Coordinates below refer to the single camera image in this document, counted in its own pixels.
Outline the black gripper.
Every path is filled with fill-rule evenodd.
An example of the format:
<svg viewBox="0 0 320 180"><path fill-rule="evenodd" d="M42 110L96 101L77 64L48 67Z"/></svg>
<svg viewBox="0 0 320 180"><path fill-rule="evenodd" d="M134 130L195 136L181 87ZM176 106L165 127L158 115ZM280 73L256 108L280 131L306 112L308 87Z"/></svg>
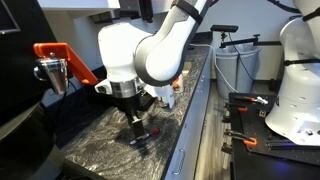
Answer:
<svg viewBox="0 0 320 180"><path fill-rule="evenodd" d="M118 100L119 105L118 109L127 115L134 116L132 122L133 133L136 138L139 138L145 134L143 122L139 119L137 115L137 111L140 108L140 97L138 95L134 95L129 98L120 98Z"/></svg>

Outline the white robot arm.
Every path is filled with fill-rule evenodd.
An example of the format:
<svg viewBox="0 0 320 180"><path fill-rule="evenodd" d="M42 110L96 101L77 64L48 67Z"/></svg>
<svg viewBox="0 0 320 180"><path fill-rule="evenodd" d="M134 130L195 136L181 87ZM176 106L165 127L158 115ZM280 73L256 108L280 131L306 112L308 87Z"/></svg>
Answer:
<svg viewBox="0 0 320 180"><path fill-rule="evenodd" d="M297 145L320 145L320 0L292 0L301 16L280 32L284 75L266 125ZM107 78L98 92L123 99L134 136L145 134L137 117L138 86L173 105L172 83L182 72L184 53L209 8L210 0L174 0L155 34L129 23L104 27L98 33Z"/></svg>

